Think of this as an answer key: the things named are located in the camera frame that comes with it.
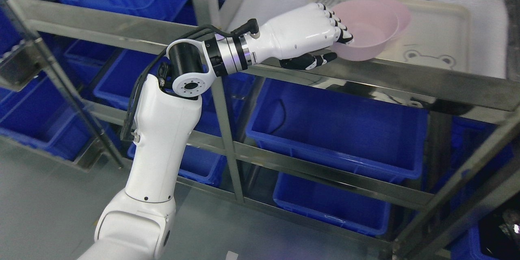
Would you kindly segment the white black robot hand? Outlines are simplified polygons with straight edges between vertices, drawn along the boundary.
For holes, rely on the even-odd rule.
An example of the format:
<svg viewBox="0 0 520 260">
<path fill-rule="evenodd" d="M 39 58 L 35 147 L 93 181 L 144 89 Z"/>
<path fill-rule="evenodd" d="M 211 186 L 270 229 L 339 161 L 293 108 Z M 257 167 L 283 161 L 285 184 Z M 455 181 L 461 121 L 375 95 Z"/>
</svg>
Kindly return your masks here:
<svg viewBox="0 0 520 260">
<path fill-rule="evenodd" d="M 284 69 L 311 70 L 337 58 L 334 52 L 313 55 L 336 42 L 349 44 L 353 35 L 336 14 L 322 3 L 309 3 L 268 20 L 258 36 L 246 36 L 252 64 L 269 58 Z"/>
</svg>

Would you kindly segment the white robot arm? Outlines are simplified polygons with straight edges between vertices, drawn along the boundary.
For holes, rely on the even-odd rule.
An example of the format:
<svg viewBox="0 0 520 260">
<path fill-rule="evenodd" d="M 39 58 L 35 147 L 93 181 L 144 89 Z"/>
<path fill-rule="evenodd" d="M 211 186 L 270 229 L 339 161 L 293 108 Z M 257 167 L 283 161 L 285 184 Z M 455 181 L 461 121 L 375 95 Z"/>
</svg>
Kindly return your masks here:
<svg viewBox="0 0 520 260">
<path fill-rule="evenodd" d="M 245 36 L 250 19 L 232 32 L 199 26 L 171 42 L 132 89 L 122 139 L 136 152 L 128 181 L 106 206 L 93 245 L 81 260 L 157 260 L 176 214 L 174 190 L 188 139 L 202 114 L 202 93 L 217 77 L 252 64 Z"/>
</svg>

